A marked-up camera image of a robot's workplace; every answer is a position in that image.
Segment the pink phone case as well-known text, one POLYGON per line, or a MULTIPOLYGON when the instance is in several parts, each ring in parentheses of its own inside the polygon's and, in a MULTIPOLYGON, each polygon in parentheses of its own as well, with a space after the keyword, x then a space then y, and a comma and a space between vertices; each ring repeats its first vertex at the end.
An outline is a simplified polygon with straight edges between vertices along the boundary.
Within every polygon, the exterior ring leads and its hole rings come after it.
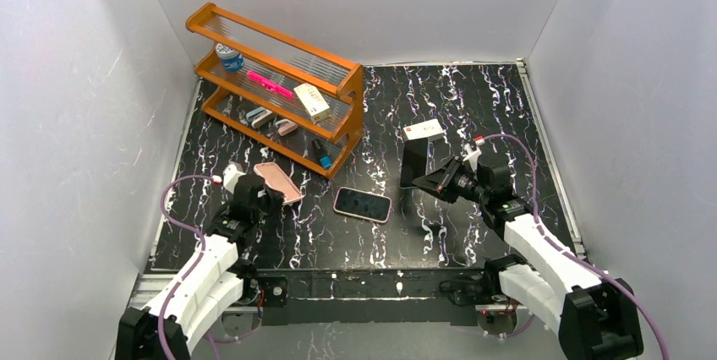
POLYGON ((275 162, 254 165, 256 175, 263 177, 269 188, 283 193, 283 204, 292 205, 299 202, 304 194, 293 183, 292 179, 275 162))

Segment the phone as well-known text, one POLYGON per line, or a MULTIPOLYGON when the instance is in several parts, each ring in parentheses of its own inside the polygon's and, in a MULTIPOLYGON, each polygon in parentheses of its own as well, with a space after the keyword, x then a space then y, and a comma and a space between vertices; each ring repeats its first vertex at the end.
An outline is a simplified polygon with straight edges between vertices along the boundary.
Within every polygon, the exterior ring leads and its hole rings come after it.
POLYGON ((392 202, 386 196, 341 187, 337 191, 333 210, 340 215, 383 224, 389 219, 391 206, 392 202))
POLYGON ((413 180, 426 174, 429 143, 427 138, 411 139, 403 146, 400 188, 414 188, 413 180))

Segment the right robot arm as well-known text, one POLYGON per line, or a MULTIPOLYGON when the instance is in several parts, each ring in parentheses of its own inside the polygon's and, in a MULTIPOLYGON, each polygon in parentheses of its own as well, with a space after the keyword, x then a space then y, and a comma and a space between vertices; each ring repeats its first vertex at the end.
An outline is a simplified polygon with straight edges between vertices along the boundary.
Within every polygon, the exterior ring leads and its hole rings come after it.
POLYGON ((488 228, 517 253, 486 262, 477 291, 524 304, 556 334, 566 358, 643 354, 630 286, 600 277, 534 217, 531 205, 513 193, 507 166, 453 158, 413 185, 445 202, 463 198, 479 207, 488 228))

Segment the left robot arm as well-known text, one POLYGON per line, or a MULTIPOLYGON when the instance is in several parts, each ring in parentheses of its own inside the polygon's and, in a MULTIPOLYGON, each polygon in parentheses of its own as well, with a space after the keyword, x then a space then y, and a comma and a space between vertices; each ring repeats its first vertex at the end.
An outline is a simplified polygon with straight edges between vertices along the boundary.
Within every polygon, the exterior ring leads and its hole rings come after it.
POLYGON ((229 168, 201 180, 223 186, 231 200, 206 229, 171 216, 174 226, 199 240, 181 270, 141 308, 127 308, 118 322, 116 359, 189 359, 224 310, 244 294, 240 244, 249 231, 284 205, 282 192, 257 174, 229 168))

